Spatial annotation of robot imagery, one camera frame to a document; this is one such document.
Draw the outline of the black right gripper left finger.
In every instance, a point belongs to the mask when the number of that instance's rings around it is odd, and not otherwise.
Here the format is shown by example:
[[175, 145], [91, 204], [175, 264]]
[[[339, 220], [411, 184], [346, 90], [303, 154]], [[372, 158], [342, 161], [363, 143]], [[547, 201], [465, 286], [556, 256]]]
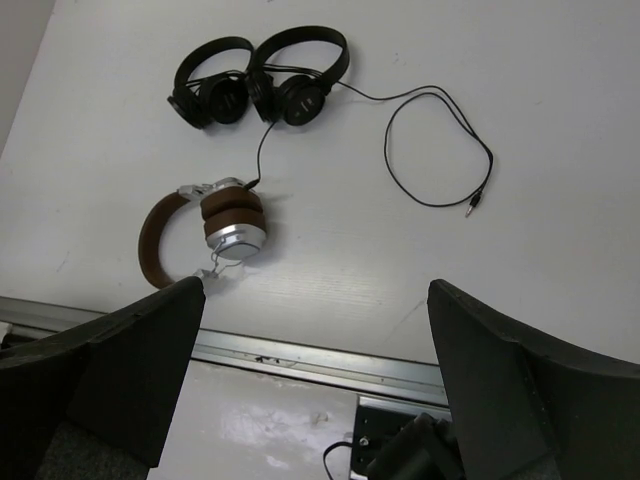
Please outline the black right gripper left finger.
[[191, 276], [2, 350], [2, 467], [157, 467], [204, 306]]

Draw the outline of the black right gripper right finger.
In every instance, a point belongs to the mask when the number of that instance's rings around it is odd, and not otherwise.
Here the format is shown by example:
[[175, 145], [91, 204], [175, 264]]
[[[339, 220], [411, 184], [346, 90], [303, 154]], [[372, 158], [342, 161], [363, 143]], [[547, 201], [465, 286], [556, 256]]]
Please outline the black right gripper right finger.
[[639, 367], [431, 282], [428, 313], [470, 479], [636, 479]]

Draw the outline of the brown silver headphones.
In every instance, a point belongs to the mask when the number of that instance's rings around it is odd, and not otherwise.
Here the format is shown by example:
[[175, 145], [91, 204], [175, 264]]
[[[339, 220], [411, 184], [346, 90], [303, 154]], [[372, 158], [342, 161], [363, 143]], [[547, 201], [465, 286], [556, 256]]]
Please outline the brown silver headphones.
[[138, 237], [143, 277], [157, 288], [174, 283], [160, 258], [160, 246], [171, 218], [189, 203], [200, 208], [203, 231], [213, 258], [241, 262], [259, 253], [267, 239], [266, 214], [254, 192], [257, 179], [227, 177], [212, 184], [190, 184], [161, 198], [147, 214]]

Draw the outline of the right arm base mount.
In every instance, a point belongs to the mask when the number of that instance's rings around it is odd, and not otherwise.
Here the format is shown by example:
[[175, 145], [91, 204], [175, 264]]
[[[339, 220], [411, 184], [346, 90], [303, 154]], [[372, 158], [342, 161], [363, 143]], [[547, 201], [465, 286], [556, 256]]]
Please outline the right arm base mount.
[[350, 451], [350, 479], [464, 479], [450, 411], [441, 406], [360, 396], [349, 440], [323, 452], [329, 479], [335, 475], [329, 455]]

